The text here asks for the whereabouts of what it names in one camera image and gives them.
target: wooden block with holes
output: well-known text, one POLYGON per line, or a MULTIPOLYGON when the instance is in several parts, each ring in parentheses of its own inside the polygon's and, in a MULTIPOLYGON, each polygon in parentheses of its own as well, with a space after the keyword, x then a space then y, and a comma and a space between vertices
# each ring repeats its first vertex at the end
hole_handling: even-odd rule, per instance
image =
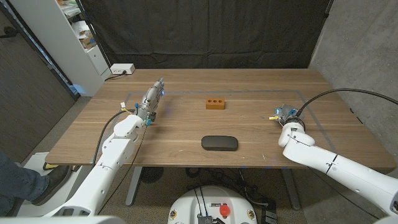
POLYGON ((223 110, 225 109, 224 98, 207 98, 206 99, 206 110, 223 110))

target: person's leg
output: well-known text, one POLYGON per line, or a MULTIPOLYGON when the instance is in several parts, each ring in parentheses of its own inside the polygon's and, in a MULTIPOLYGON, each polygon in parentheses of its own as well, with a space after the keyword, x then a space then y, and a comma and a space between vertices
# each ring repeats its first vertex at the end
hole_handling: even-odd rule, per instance
POLYGON ((43 194, 49 184, 47 175, 22 168, 0 151, 0 195, 35 200, 43 194))
POLYGON ((15 198, 0 195, 0 217, 6 216, 14 206, 15 198))

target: black cable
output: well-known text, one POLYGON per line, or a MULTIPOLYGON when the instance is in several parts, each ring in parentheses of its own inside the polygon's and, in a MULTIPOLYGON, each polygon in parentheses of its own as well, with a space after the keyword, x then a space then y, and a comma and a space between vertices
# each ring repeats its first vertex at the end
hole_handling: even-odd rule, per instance
POLYGON ((263 194, 260 194, 258 192, 258 188, 256 185, 249 185, 246 181, 241 180, 241 176, 237 173, 235 173, 232 169, 229 168, 229 170, 237 176, 237 179, 232 178, 231 176, 227 175, 224 173, 224 170, 221 168, 215 168, 215 169, 209 169, 209 168, 202 168, 203 171, 207 172, 210 174, 214 180, 207 180, 206 182, 202 180, 202 176, 199 175, 199 180, 202 185, 222 185, 224 187, 227 187, 229 189, 233 189, 235 192, 241 194, 243 197, 247 198, 248 196, 254 200, 261 201, 262 203, 257 203, 263 204, 263 203, 268 203, 269 205, 275 205, 275 202, 267 197, 265 197, 263 194), (257 194, 260 196, 260 198, 253 197, 253 194, 257 194))
POLYGON ((112 79, 115 79, 115 78, 117 78, 117 77, 120 77, 120 76, 122 76, 122 75, 125 75, 126 72, 127 72, 127 71, 123 70, 122 74, 116 75, 116 76, 114 76, 114 77, 109 77, 109 78, 107 78, 107 79, 105 80, 105 82, 108 81, 108 80, 112 80, 112 79))
POLYGON ((204 198, 204 196, 203 196, 203 192, 201 191, 201 186, 199 186, 199 189, 200 189, 201 199, 203 200, 203 205, 205 206, 206 216, 208 216, 208 214, 207 214, 207 209, 206 209, 205 198, 204 198))
POLYGON ((385 99, 385 100, 388 100, 388 101, 390 101, 390 102, 395 103, 396 105, 398 105, 398 101, 397 101, 397 100, 394 100, 394 99, 392 99, 392 98, 389 98, 388 96, 384 96, 384 95, 382 95, 382 94, 380 94, 380 93, 374 93, 374 92, 372 92, 372 91, 358 90, 358 89, 351 89, 351 88, 339 88, 339 89, 329 90, 329 91, 323 92, 323 93, 319 94, 318 96, 313 97, 311 100, 308 100, 308 101, 307 101, 306 103, 304 103, 304 105, 297 111, 297 113, 296 113, 295 116, 297 116, 297 117, 300 116, 301 113, 303 112, 304 108, 305 108, 306 106, 308 106, 312 101, 318 99, 318 98, 321 97, 321 96, 324 96, 324 95, 329 94, 329 93, 334 93, 334 92, 337 92, 337 91, 353 91, 353 92, 358 92, 358 93, 366 93, 366 94, 369 94, 369 95, 378 96, 378 97, 380 97, 380 98, 383 98, 383 99, 385 99))
POLYGON ((362 211, 364 211, 365 213, 367 213, 368 215, 371 215, 373 218, 375 219, 380 219, 379 217, 373 215, 372 213, 366 211, 364 208, 360 207, 359 205, 355 204, 353 201, 351 201, 350 199, 348 199, 347 197, 345 197, 342 193, 340 193, 338 190, 336 190, 332 185, 330 185, 328 182, 326 182, 325 180, 323 180, 323 178, 321 178, 311 167, 310 170, 319 178, 321 179, 325 184, 327 184, 331 189, 333 189, 336 193, 338 193, 339 195, 341 195, 343 198, 345 198, 347 201, 351 202, 353 205, 355 205, 357 208, 361 209, 362 211))
POLYGON ((127 111, 119 111, 119 112, 117 112, 115 115, 113 115, 112 118, 108 120, 108 122, 105 124, 104 128, 102 129, 102 132, 101 132, 101 134, 100 134, 100 136, 99 136, 99 139, 98 139, 97 148, 95 149, 94 159, 93 159, 93 165, 91 165, 91 169, 93 169, 94 166, 95 166, 95 163, 96 163, 96 160, 97 160, 98 151, 99 151, 99 149, 100 149, 100 144, 101 144, 102 136, 104 135, 104 132, 105 132, 106 127, 108 126, 108 124, 109 124, 115 117, 119 116, 120 114, 122 114, 122 113, 124 113, 124 112, 127 112, 127 111))
POLYGON ((137 154, 138 154, 138 150, 141 148, 142 142, 144 141, 144 137, 145 137, 145 133, 147 132, 147 128, 148 126, 145 128, 144 134, 142 134, 142 141, 138 146, 137 149, 137 153, 134 156, 134 159, 131 162, 131 165, 129 167, 129 169, 127 170, 127 172, 124 174, 122 180, 120 181, 120 183, 118 184, 118 186, 116 187, 116 189, 112 192, 111 196, 107 199, 107 201, 105 202, 105 204, 101 207, 101 209, 99 210, 98 214, 100 214, 100 212, 102 211, 102 209, 104 209, 105 205, 109 202, 109 200, 111 200, 112 196, 115 194, 115 192, 118 190, 118 188, 120 187, 120 185, 122 184, 122 182, 124 181, 124 179, 127 177, 127 174, 129 173, 130 169, 132 168, 132 164, 134 163, 134 161, 136 160, 137 154))
POLYGON ((201 214, 201 209, 200 209, 200 202, 199 202, 199 198, 198 198, 197 191, 196 191, 195 189, 193 189, 193 191, 195 192, 195 195, 197 196, 198 205, 199 205, 199 211, 200 211, 200 215, 202 216, 202 214, 201 214))

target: table leg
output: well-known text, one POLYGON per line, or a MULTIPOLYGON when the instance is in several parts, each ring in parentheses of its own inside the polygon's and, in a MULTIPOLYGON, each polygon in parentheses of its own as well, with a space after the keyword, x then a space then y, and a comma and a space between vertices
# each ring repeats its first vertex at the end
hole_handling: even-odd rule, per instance
POLYGON ((292 170, 281 169, 281 171, 282 171, 282 176, 285 180, 287 193, 289 194, 290 197, 290 202, 292 202, 292 208, 294 210, 300 210, 301 206, 300 206, 299 196, 297 195, 296 186, 294 184, 292 170))
POLYGON ((136 197, 136 193, 138 190, 139 177, 141 176, 141 170, 142 167, 135 167, 132 172, 129 192, 127 193, 127 198, 126 198, 127 206, 131 206, 134 203, 134 199, 136 197))

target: wooden table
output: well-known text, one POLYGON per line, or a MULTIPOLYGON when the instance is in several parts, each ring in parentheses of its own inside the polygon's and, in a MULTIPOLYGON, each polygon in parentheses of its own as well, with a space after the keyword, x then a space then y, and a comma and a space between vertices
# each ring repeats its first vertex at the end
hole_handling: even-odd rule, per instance
MULTIPOLYGON (((296 108, 332 87, 316 70, 308 69, 170 69, 136 70, 104 83, 46 157, 50 164, 90 164, 100 132, 120 102, 128 109, 159 77, 165 80, 165 95, 157 118, 147 127, 142 145, 127 161, 135 166, 126 204, 132 205, 144 166, 163 167, 255 167, 282 168, 295 209, 300 208, 290 169, 304 166, 286 159, 278 146, 280 124, 268 117, 285 103, 296 108), (225 110, 206 110, 207 97, 225 98, 225 110), (206 151, 206 135, 234 136, 234 152, 206 151)), ((332 93, 312 102, 304 110, 306 133, 316 145, 376 170, 392 170, 396 163, 369 130, 332 93)), ((109 126, 124 119, 122 114, 109 126)))

